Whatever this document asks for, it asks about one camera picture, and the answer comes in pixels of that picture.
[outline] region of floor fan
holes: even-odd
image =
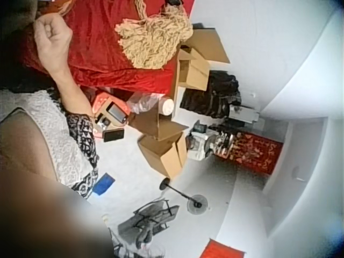
[[[208,208],[208,200],[203,195],[194,195],[192,197],[187,196],[186,194],[178,191],[177,189],[171,187],[169,183],[171,182],[171,179],[165,178],[161,184],[160,184],[160,190],[163,191],[166,188],[170,188],[186,198],[188,200],[187,207],[188,211],[193,215],[200,215],[203,214],[206,209]]]

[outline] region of blue card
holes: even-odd
[[[98,195],[102,195],[114,183],[114,181],[114,178],[112,178],[108,173],[105,173],[105,175],[102,176],[93,187],[93,192]]]

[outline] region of white lace top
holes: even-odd
[[[48,146],[56,177],[72,187],[94,169],[70,136],[66,116],[45,90],[33,94],[14,94],[0,91],[0,123],[15,109],[24,110],[40,128]]]

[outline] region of red rug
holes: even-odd
[[[210,239],[200,258],[243,258],[244,252]]]
[[[283,143],[255,134],[239,132],[230,151],[229,159],[257,173],[271,175]]]

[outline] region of fan pole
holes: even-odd
[[[165,178],[162,183],[160,184],[160,190],[164,190],[166,189],[166,187],[174,190],[175,192],[177,192],[178,194],[180,194],[181,196],[183,196],[184,198],[188,199],[188,200],[191,200],[193,202],[193,205],[196,207],[196,208],[201,208],[202,207],[202,203],[196,201],[195,199],[191,198],[190,196],[187,196],[186,194],[178,191],[177,189],[171,187],[169,185],[169,182],[170,182],[170,179],[169,178]]]

